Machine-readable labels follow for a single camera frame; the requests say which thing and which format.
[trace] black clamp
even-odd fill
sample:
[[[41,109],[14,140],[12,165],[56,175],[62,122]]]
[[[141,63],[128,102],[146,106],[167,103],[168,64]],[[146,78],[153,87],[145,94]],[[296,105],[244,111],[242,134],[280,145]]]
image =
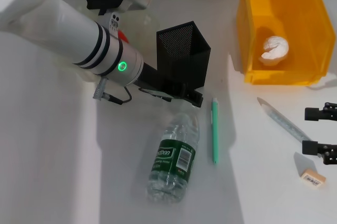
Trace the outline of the black clamp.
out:
[[[325,165],[337,164],[337,145],[319,144],[317,141],[303,141],[302,154],[320,154]]]
[[[319,108],[305,108],[305,120],[333,120],[337,121],[337,104],[325,103],[322,111]]]

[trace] black stripe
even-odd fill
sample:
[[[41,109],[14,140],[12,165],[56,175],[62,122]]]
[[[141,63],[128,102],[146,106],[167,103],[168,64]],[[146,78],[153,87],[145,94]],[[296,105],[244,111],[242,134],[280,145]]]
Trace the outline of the black stripe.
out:
[[[103,28],[104,28],[105,34],[106,34],[106,41],[105,41],[104,49],[103,49],[101,55],[98,57],[98,59],[93,64],[91,64],[88,67],[81,67],[81,68],[83,68],[85,70],[93,69],[94,67],[96,67],[97,65],[99,65],[103,61],[103,59],[105,58],[105,56],[107,54],[107,51],[109,50],[109,47],[110,47],[110,33],[109,33],[108,29],[106,29],[105,27],[103,27]]]
[[[97,43],[96,43],[96,46],[95,46],[94,50],[91,52],[91,54],[84,61],[74,63],[75,65],[82,66],[82,65],[87,64],[89,61],[91,61],[95,57],[95,55],[99,51],[99,49],[101,47],[101,44],[102,44],[102,40],[103,40],[103,31],[102,31],[101,26],[98,23],[97,23],[97,26],[98,26],[98,40],[97,40]]]
[[[123,43],[122,43],[122,40],[119,38],[118,41],[120,43],[120,49],[118,51],[117,58],[116,58],[115,62],[111,65],[111,67],[107,71],[105,71],[105,72],[103,72],[101,74],[96,74],[96,75],[99,75],[99,76],[109,75],[117,67],[118,63],[120,62],[120,60],[122,58],[122,54],[123,54]]]

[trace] barcode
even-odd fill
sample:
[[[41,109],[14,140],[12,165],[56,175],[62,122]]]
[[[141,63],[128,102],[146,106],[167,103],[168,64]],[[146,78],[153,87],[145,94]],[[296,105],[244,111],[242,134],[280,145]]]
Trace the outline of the barcode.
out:
[[[318,186],[321,183],[309,175],[306,175],[304,179],[306,179],[308,182],[311,182],[314,186]]]
[[[187,150],[181,148],[176,167],[187,172],[190,165],[191,156],[191,152],[188,152]]]

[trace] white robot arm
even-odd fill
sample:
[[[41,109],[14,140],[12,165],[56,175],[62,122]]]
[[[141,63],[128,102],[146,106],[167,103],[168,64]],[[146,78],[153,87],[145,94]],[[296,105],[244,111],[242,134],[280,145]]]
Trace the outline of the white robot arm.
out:
[[[102,15],[111,9],[126,11],[133,6],[146,8],[151,2],[87,1],[89,9],[99,8]],[[0,0],[0,30],[21,36],[103,77],[105,80],[100,81],[95,92],[97,99],[109,100],[102,89],[106,80],[111,80],[121,86],[135,83],[143,89],[164,92],[162,96],[185,99],[201,106],[200,93],[160,75],[144,63],[137,50],[62,0]]]

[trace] green pen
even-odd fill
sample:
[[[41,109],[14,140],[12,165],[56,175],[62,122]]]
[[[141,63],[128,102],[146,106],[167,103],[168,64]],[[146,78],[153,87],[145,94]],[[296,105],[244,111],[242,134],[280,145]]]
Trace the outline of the green pen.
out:
[[[217,99],[212,100],[212,140],[213,140],[213,162],[217,164],[219,162],[219,135],[217,133]]]

